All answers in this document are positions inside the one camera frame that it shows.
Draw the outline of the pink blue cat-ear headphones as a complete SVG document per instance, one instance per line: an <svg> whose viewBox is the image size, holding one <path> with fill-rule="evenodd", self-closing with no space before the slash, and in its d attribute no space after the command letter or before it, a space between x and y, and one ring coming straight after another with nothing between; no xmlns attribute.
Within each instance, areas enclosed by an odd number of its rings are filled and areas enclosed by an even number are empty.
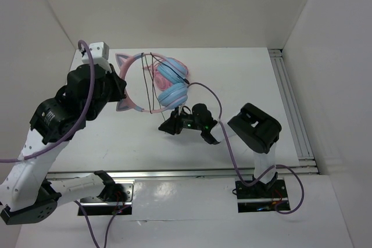
<svg viewBox="0 0 372 248"><path fill-rule="evenodd" d="M140 113L161 113L165 110L175 109L187 101L189 69L185 64L175 58L152 52L139 53L134 56L116 53L115 59L120 68L119 77L125 80L132 64L138 60L145 63L148 56L153 59L153 62L151 64L144 64L142 69L149 71L151 81L162 92L158 96L160 109L144 109L135 104L127 91L124 91L126 97L116 105L118 112L136 110Z"/></svg>

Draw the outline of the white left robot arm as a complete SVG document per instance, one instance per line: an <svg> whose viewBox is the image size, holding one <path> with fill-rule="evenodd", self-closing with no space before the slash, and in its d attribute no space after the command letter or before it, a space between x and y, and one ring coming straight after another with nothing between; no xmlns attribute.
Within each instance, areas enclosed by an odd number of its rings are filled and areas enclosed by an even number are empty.
<svg viewBox="0 0 372 248"><path fill-rule="evenodd" d="M107 103L124 99L126 82L109 67L78 66L68 73L67 84L37 107L20 156L1 184L5 224L41 222L58 206L85 197L112 202L125 196L123 187L103 170L58 182L46 176L78 130L95 120Z"/></svg>

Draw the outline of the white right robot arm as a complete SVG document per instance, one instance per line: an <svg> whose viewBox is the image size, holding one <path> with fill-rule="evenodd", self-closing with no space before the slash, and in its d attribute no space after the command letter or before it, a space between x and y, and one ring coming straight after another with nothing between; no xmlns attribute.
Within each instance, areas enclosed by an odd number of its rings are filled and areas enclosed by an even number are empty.
<svg viewBox="0 0 372 248"><path fill-rule="evenodd" d="M205 104L197 103L189 113L184 109L174 109L170 117L158 127L159 131L170 135L178 135L183 129L199 131L202 139L210 145L224 141L234 169L242 179L229 142L229 138L236 135L254 155L253 181L244 182L243 185L253 186L260 197L266 197L273 191L278 177L275 148L282 127L272 116L246 103L237 115L223 124L213 118Z"/></svg>

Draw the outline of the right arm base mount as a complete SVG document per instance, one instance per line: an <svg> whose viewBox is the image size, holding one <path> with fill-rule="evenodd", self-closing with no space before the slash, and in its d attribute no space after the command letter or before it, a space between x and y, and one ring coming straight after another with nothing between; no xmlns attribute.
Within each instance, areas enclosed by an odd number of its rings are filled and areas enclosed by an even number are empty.
<svg viewBox="0 0 372 248"><path fill-rule="evenodd" d="M291 210L283 179L276 180L269 190L260 184L248 188L241 181L236 181L232 193L237 197L239 213L276 211L276 206L278 211Z"/></svg>

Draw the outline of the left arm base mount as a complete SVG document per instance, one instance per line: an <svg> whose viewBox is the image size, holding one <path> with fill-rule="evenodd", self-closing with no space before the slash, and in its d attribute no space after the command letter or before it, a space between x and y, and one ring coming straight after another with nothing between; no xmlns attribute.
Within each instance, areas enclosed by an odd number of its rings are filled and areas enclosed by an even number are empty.
<svg viewBox="0 0 372 248"><path fill-rule="evenodd" d="M120 211L119 215L132 215L134 180L120 179L116 183L121 185L122 191L116 191L110 198L85 197L79 200L88 216L110 216L117 211Z"/></svg>

